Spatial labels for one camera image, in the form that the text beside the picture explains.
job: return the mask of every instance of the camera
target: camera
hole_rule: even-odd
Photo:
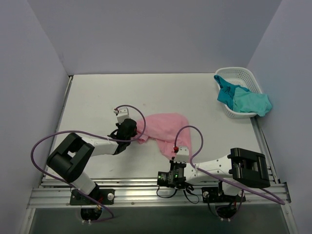
[[[169,172],[158,172],[157,185],[167,188],[186,189],[189,185],[184,177],[185,163],[174,162],[174,158],[170,160]]]

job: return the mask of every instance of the black bracket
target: black bracket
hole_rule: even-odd
[[[130,140],[132,137],[137,135],[137,122],[135,122],[133,119],[127,118],[121,124],[117,123],[116,126],[118,129],[114,130],[110,135],[108,135],[112,139]],[[114,153],[115,155],[118,155],[124,151],[131,142],[117,143],[118,147]]]
[[[76,133],[71,133],[50,154],[47,165],[71,183],[81,175],[93,150],[94,146],[82,140]],[[71,157],[68,152],[76,154]]]
[[[203,187],[201,188],[201,194],[203,198],[204,203],[229,203],[229,202],[240,202],[241,197],[239,195],[236,196],[230,196],[225,195],[221,189],[221,183],[219,183],[219,187]],[[204,192],[209,193],[209,197],[204,197]]]
[[[115,196],[114,189],[99,189],[100,199],[99,202],[103,205],[113,205],[114,199],[109,200],[108,194],[113,194]],[[70,197],[70,205],[72,206],[84,206],[84,205],[95,205],[95,203],[85,196],[81,195],[77,189],[72,190]]]
[[[232,163],[229,173],[233,175],[233,179],[250,188],[270,187],[268,168],[263,154],[233,148],[228,158]]]

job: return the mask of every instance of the metal frame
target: metal frame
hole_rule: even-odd
[[[62,115],[66,106],[67,97],[72,84],[73,76],[70,77],[66,93],[64,96],[64,103],[56,131],[58,131]],[[256,118],[251,118],[254,133],[257,138],[259,148],[261,152],[267,157],[268,170],[270,175],[271,187],[268,188],[269,191],[278,195],[281,199],[286,202],[285,206],[281,206],[289,232],[291,234],[297,234],[296,223],[291,211],[289,203],[291,202],[288,187],[286,184],[280,184],[276,171],[274,169],[271,154],[269,152],[268,146],[266,144],[264,135],[261,128],[257,122]],[[55,144],[55,139],[51,145],[51,150]],[[120,178],[120,179],[94,179],[94,181],[100,187],[109,187],[116,190],[116,197],[114,205],[110,207],[152,207],[152,206],[204,206],[205,203],[198,203],[196,205],[188,202],[184,197],[183,193],[178,192],[176,196],[171,199],[163,199],[156,195],[157,185],[156,178]],[[210,181],[199,186],[195,186],[194,194],[201,196],[201,187],[211,187],[216,186],[217,181]],[[160,188],[159,194],[166,196],[172,194],[172,189]],[[28,207],[26,210],[26,216],[24,218],[20,233],[27,234],[30,231],[31,224],[34,218],[35,210],[41,208],[77,208],[77,206],[70,206],[71,192],[70,188],[60,182],[55,180],[46,179],[43,177],[42,182],[37,189],[33,189]],[[254,194],[245,193],[246,202],[244,205],[251,204],[272,204],[271,201],[266,200],[262,197],[256,196]]]

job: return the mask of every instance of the black cable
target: black cable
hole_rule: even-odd
[[[187,199],[190,203],[192,203],[192,204],[197,204],[197,203],[199,203],[199,197],[198,197],[196,194],[191,193],[190,190],[186,190],[186,191],[187,191],[187,193],[189,193],[190,195],[193,195],[193,196],[196,196],[196,197],[197,197],[197,202],[192,202],[192,201],[189,200],[189,198],[187,197],[185,190],[183,190],[184,196],[186,197],[186,199]]]
[[[160,196],[160,195],[158,194],[159,189],[160,189],[160,187],[158,187],[158,189],[157,189],[157,191],[156,191],[156,194],[157,194],[157,196],[159,196],[159,197],[161,197],[161,198],[171,198],[171,197],[173,197],[174,195],[176,195],[176,192],[177,192],[177,189],[175,189],[174,194],[172,194],[172,195],[170,195],[170,196]]]
[[[116,135],[115,133],[118,131],[118,129],[115,129],[112,131],[112,133],[110,133],[108,136],[111,137],[112,139],[116,139]]]
[[[220,206],[216,209],[216,213],[221,218],[229,218],[231,219],[235,213],[237,212],[237,208],[235,205],[232,205],[234,201],[230,202],[227,206]]]
[[[210,213],[211,213],[213,216],[215,216],[215,217],[219,217],[218,215],[216,215],[215,213],[213,213],[213,211],[211,210],[209,201],[207,201],[207,203],[208,203],[208,209],[210,210]]]

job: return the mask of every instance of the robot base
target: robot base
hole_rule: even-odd
[[[114,189],[99,189],[98,192],[101,197],[99,200],[100,203],[103,205],[113,205],[115,197]],[[69,204],[72,206],[95,205],[94,202],[81,195],[77,189],[72,190]]]
[[[203,187],[201,188],[201,194],[204,203],[230,203],[230,202],[240,202],[241,196],[231,196],[225,195],[222,191],[222,184],[219,183],[218,187]]]

